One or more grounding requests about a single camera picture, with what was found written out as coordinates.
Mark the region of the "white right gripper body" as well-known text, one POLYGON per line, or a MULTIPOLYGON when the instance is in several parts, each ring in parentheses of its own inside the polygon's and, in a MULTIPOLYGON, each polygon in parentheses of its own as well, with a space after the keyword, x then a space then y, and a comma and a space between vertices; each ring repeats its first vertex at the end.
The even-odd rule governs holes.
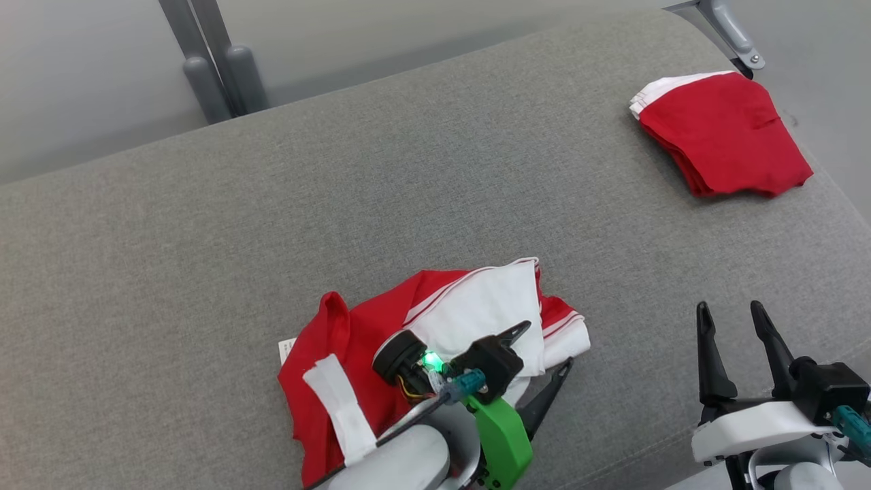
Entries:
POLYGON ((691 452, 694 462, 712 462, 833 430, 832 426, 816 425, 790 401, 751 407, 736 401, 704 404, 700 424, 691 437, 691 452))

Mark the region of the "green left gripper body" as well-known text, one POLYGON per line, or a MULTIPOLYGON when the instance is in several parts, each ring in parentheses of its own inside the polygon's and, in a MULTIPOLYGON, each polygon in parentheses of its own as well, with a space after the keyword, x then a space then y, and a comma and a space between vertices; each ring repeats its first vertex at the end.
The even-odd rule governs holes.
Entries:
POLYGON ((489 404, 466 399, 475 418, 482 459, 476 482, 486 489, 512 489, 533 459, 531 440, 519 413, 503 398, 489 404))

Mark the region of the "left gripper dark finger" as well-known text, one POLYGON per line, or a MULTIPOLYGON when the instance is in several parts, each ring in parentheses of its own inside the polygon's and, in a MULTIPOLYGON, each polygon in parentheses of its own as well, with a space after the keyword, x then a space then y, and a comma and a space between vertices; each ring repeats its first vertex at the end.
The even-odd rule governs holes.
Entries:
POLYGON ((525 428, 528 440, 534 440, 536 432, 538 432, 542 422, 544 422, 558 393, 562 390, 564 381, 566 381, 573 365, 574 357, 569 357, 569 359, 563 361, 551 374, 550 381, 525 406, 516 409, 523 423, 523 428, 525 428))
POLYGON ((512 348, 513 345, 516 344, 516 341, 528 331, 529 327, 531 327, 531 321, 517 323, 509 329, 505 329, 505 331, 498 333, 497 341, 504 348, 512 348))

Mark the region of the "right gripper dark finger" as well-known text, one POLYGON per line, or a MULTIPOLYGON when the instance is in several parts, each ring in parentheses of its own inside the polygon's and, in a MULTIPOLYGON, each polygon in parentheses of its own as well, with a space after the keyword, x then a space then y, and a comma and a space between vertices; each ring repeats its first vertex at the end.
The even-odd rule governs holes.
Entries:
POLYGON ((761 301, 753 300, 750 311, 754 325, 754 331, 764 344, 766 359, 772 375, 773 398, 791 398, 795 387, 795 379, 790 373, 794 356, 776 329, 769 314, 766 312, 761 301))
POLYGON ((697 365, 699 366, 699 395, 703 406, 718 406, 737 397, 737 387, 725 371, 716 344, 716 328, 708 304, 696 306, 697 365))

